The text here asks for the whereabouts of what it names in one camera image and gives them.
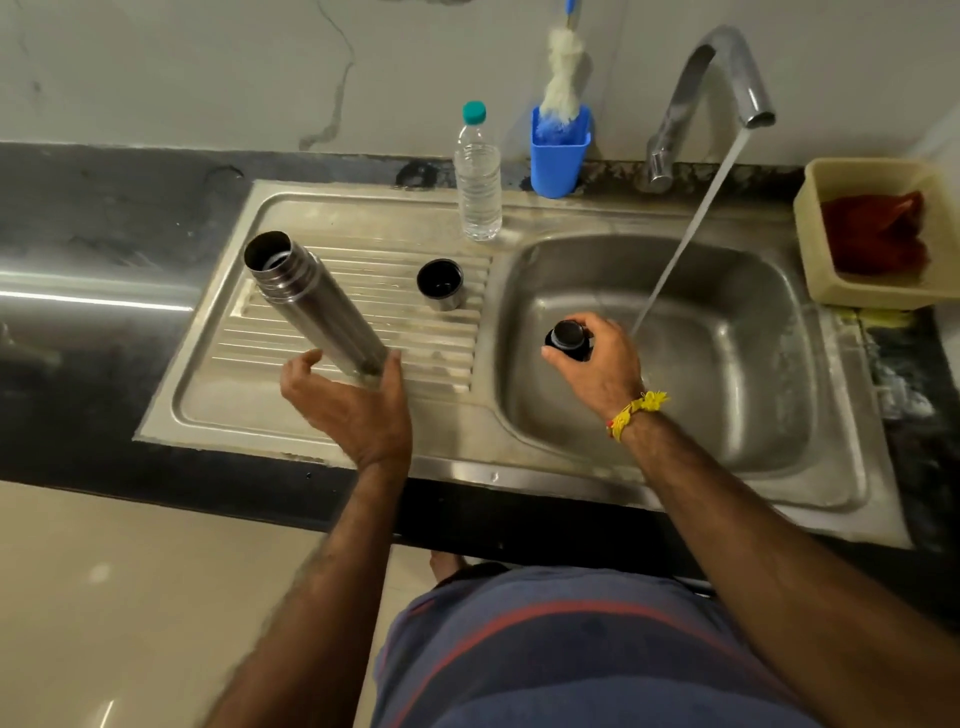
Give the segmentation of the clear plastic water bottle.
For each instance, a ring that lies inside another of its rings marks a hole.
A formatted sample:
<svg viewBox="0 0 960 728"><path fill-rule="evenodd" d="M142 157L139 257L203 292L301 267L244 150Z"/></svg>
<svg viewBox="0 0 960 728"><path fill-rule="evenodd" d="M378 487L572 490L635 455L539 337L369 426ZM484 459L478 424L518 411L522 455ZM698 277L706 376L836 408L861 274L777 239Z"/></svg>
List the clear plastic water bottle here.
<svg viewBox="0 0 960 728"><path fill-rule="evenodd" d="M462 106L453 156L462 231L477 242L494 240L502 228L501 154L486 120L485 103Z"/></svg>

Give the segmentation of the stainless steel vacuum flask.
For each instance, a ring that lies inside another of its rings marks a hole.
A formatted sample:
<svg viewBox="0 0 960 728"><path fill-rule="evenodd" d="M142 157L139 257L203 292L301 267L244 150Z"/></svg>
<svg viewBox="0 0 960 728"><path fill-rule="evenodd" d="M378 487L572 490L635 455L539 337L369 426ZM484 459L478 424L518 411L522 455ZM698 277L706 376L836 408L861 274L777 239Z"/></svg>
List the stainless steel vacuum flask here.
<svg viewBox="0 0 960 728"><path fill-rule="evenodd" d="M264 300L344 375L363 383L382 377L387 346L311 251L267 231L246 243L243 261Z"/></svg>

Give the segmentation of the white bottle brush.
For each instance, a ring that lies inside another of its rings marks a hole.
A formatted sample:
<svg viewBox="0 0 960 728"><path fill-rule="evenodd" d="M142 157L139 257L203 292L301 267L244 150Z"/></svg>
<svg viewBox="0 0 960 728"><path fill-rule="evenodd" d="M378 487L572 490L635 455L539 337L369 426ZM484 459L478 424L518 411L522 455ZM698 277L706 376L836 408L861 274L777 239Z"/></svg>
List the white bottle brush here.
<svg viewBox="0 0 960 728"><path fill-rule="evenodd" d="M585 44L574 29L577 4L578 0L564 0L563 25L548 33L550 77L533 123L533 142L539 147L580 145L586 140L589 123L576 88L585 54Z"/></svg>

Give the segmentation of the yellow scrub pad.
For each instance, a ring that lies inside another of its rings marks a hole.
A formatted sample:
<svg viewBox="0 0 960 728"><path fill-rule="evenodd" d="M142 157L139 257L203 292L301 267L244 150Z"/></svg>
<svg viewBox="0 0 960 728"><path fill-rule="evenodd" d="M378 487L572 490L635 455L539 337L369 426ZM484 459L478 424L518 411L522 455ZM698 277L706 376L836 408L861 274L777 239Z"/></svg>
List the yellow scrub pad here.
<svg viewBox="0 0 960 728"><path fill-rule="evenodd" d="M916 320L910 311L846 306L833 306L831 309L841 321L856 324L863 330L904 330L914 326Z"/></svg>

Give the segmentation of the steel flask cup lid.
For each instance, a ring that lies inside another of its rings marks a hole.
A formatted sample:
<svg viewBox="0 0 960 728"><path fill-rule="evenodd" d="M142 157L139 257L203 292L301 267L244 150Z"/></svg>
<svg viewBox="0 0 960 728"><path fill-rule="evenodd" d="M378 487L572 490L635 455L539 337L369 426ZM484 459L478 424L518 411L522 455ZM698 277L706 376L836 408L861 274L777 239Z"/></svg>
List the steel flask cup lid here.
<svg viewBox="0 0 960 728"><path fill-rule="evenodd" d="M415 285L428 307L438 312L459 310L467 297L463 269L449 258L425 263L415 276Z"/></svg>

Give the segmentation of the chrome sink faucet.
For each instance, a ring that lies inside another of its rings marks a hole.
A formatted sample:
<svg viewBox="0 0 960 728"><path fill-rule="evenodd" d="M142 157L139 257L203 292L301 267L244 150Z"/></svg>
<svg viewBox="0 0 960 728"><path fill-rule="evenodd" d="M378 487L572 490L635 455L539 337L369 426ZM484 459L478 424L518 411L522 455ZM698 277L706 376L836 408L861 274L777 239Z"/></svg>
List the chrome sink faucet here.
<svg viewBox="0 0 960 728"><path fill-rule="evenodd" d="M675 167L711 72L726 84L742 130L777 124L772 97L745 34L736 26L720 25L698 41L679 73L658 128L646 143L641 191L663 195L674 187Z"/></svg>

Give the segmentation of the person's blue striped shirt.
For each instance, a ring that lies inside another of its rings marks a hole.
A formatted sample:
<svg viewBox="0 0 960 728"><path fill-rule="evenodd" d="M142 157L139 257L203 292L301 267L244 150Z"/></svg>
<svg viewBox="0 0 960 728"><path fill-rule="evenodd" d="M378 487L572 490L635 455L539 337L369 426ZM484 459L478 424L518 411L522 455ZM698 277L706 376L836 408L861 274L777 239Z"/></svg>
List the person's blue striped shirt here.
<svg viewBox="0 0 960 728"><path fill-rule="evenodd" d="M370 728L820 728L728 610L669 578L460 568L393 621Z"/></svg>

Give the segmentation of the person's left hand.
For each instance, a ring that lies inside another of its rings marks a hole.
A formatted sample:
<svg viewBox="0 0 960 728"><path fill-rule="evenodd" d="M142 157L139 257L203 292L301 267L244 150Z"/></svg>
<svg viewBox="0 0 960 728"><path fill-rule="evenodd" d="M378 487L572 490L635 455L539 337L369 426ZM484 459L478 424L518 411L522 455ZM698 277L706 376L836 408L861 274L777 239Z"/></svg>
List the person's left hand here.
<svg viewBox="0 0 960 728"><path fill-rule="evenodd" d="M390 411L386 406L382 376L369 388L313 372L322 358L315 348L287 361L279 381L282 397L309 426L330 437L359 472L378 467L406 477L413 449L409 410Z"/></svg>

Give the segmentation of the stainless steel sink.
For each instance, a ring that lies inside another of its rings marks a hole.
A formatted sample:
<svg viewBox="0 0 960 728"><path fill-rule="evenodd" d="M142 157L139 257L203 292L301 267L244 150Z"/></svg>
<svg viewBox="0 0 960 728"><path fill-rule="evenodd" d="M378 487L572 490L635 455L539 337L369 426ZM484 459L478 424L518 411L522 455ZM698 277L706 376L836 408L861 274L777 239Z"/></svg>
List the stainless steel sink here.
<svg viewBox="0 0 960 728"><path fill-rule="evenodd" d="M257 181L135 439L351 467L279 391L282 364L311 345L242 250L280 231L402 351L413 478L660 509L541 348L575 311L629 331L692 213L518 191L503 203L504 229L481 245L451 189ZM445 313L416 285L438 259L464 275ZM788 213L710 214L633 340L670 418L794 523L912 547L859 326L810 300Z"/></svg>

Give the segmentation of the black flask stopper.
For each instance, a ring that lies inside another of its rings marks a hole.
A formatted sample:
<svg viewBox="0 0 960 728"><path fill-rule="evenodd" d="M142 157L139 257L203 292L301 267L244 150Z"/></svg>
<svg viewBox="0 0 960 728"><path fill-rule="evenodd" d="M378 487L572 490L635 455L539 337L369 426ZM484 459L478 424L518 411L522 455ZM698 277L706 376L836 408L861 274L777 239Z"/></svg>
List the black flask stopper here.
<svg viewBox="0 0 960 728"><path fill-rule="evenodd" d="M594 336L582 323L564 319L549 329L543 344L574 361L587 362L592 356Z"/></svg>

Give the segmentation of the person's right hand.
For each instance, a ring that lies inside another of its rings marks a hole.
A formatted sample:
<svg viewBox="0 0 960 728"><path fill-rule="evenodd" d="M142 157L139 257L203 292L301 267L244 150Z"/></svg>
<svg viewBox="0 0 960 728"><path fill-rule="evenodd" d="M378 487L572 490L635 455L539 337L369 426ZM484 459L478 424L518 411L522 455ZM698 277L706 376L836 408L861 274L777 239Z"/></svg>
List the person's right hand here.
<svg viewBox="0 0 960 728"><path fill-rule="evenodd" d="M579 312L568 319L584 325L593 336L585 374L568 384L574 395L605 423L643 393L642 368L633 340L615 321L594 312Z"/></svg>

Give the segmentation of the blue plastic cup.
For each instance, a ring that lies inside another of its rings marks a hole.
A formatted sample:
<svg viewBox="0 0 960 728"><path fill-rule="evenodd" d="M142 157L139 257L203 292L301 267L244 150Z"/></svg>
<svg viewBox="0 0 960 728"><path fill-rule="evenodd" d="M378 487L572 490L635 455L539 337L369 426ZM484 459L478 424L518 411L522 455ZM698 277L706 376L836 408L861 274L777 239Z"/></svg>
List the blue plastic cup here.
<svg viewBox="0 0 960 728"><path fill-rule="evenodd" d="M562 125L552 116L531 112L531 186L543 198L560 199L577 186L581 167L593 143L593 116L580 106L575 119Z"/></svg>

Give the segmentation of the running water stream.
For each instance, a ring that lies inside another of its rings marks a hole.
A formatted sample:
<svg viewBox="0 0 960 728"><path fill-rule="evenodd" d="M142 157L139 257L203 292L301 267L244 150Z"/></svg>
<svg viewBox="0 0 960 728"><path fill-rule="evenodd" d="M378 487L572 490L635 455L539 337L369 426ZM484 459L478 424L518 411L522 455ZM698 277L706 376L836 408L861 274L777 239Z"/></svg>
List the running water stream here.
<svg viewBox="0 0 960 728"><path fill-rule="evenodd" d="M716 198L724 182L726 181L727 176L732 171L732 168L734 167L741 152L749 143L751 135L752 135L752 130L750 128L742 128L738 132L738 135L735 138L735 140L733 140L733 142L731 143L728 151L726 152L725 157L723 158L722 162L719 165L719 168L716 174L714 175L713 179L709 183L708 188L703 194L702 200L699 203L696 211L694 212L689 224L687 225L683 233L683 236L680 238L677 248L674 250L672 256L670 257L667 264L665 265L662 272L660 273L652 292L650 293L646 302L643 305L642 310L639 312L639 314L635 318L630 328L630 337L634 337L639 333L644 320L646 319L647 315L651 312L651 310L654 308L654 304L656 303L658 297L660 297L661 293L663 292L666 286L666 283L668 282L674 268L678 264L682 254L687 249L692 238L701 227L702 223L704 222L704 219L707 216L708 211L710 210L712 203L714 202L714 199Z"/></svg>

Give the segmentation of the person's foot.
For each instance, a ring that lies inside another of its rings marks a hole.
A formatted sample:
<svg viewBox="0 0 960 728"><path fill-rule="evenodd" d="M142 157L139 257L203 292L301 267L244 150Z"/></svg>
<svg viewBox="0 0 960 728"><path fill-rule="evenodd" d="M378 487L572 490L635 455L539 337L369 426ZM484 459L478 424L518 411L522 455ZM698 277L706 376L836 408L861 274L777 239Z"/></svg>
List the person's foot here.
<svg viewBox="0 0 960 728"><path fill-rule="evenodd" d="M428 564L438 587L449 583L451 579L454 579L470 566L461 555L436 550L430 552Z"/></svg>

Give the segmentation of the person's right forearm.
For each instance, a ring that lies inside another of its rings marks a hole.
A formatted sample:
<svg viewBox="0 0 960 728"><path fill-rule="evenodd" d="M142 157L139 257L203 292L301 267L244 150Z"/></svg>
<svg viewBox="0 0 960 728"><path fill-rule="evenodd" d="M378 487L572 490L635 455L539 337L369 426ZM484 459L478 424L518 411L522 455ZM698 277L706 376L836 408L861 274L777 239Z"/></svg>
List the person's right forearm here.
<svg viewBox="0 0 960 728"><path fill-rule="evenodd" d="M621 443L727 609L832 728L960 728L960 639L721 467L661 412Z"/></svg>

